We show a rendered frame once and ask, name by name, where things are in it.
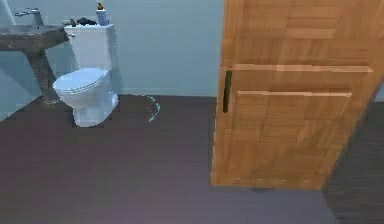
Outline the brown wooden door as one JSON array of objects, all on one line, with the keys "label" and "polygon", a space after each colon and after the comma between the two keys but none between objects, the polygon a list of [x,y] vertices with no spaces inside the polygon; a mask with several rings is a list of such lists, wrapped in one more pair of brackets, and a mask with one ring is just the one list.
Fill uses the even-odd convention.
[{"label": "brown wooden door", "polygon": [[321,189],[383,78],[384,0],[224,0],[212,184]]}]

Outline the white toilet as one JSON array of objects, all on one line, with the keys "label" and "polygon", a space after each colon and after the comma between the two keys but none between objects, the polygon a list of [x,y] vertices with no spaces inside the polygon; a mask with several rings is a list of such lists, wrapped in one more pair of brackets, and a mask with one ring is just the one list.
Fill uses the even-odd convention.
[{"label": "white toilet", "polygon": [[102,123],[115,109],[119,97],[111,73],[119,66],[113,24],[65,26],[77,69],[60,76],[53,89],[72,108],[79,127]]}]

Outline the pale blue bottle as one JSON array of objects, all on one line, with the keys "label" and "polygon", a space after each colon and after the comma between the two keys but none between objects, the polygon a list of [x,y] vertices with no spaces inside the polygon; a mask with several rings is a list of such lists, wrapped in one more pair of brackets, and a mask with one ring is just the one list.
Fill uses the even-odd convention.
[{"label": "pale blue bottle", "polygon": [[100,26],[107,26],[109,24],[107,11],[100,2],[97,3],[96,15]]}]

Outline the grey metal faucet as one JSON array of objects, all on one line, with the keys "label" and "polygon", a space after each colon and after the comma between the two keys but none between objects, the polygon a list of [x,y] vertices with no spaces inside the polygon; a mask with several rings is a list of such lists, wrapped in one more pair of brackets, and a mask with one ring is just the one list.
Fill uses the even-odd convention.
[{"label": "grey metal faucet", "polygon": [[36,25],[43,25],[43,19],[41,12],[38,8],[27,8],[25,11],[22,12],[15,12],[14,15],[16,17],[23,17],[27,15],[32,15],[34,17],[34,21]]}]

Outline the grey stone pedestal sink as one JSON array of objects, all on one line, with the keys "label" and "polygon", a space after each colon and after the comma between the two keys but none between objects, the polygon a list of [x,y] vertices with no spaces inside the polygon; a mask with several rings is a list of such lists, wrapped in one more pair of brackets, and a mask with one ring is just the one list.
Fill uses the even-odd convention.
[{"label": "grey stone pedestal sink", "polygon": [[27,57],[45,104],[59,101],[53,90],[56,77],[46,50],[67,41],[63,25],[12,25],[0,28],[0,51],[21,51]]}]

